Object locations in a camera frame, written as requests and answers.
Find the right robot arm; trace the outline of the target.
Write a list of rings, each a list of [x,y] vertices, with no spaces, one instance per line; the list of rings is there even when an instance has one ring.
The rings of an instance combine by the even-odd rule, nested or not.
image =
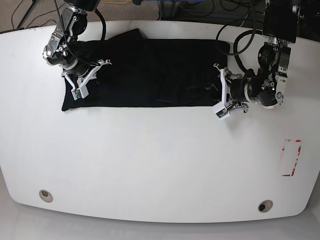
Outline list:
[[[109,59],[90,60],[81,55],[76,47],[78,36],[84,33],[88,25],[87,12],[94,12],[99,17],[102,23],[102,41],[106,37],[106,21],[98,10],[99,0],[66,0],[65,3],[67,8],[62,12],[56,7],[58,22],[42,55],[50,66],[62,67],[71,90],[77,92],[96,78],[102,66],[111,64]]]

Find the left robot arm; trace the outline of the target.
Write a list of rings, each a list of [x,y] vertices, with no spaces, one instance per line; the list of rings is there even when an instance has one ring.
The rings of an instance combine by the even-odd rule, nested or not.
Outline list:
[[[296,42],[300,5],[299,0],[267,0],[262,29],[259,30],[255,5],[250,2],[252,28],[237,36],[231,53],[218,48],[221,54],[234,57],[243,73],[234,74],[227,67],[213,65],[219,70],[222,86],[221,99],[213,106],[220,120],[229,117],[231,111],[247,113],[248,103],[261,104],[265,109],[283,103],[291,56],[289,45]],[[267,40],[258,51],[259,68],[254,72],[245,68],[240,54],[249,48],[256,35]]]

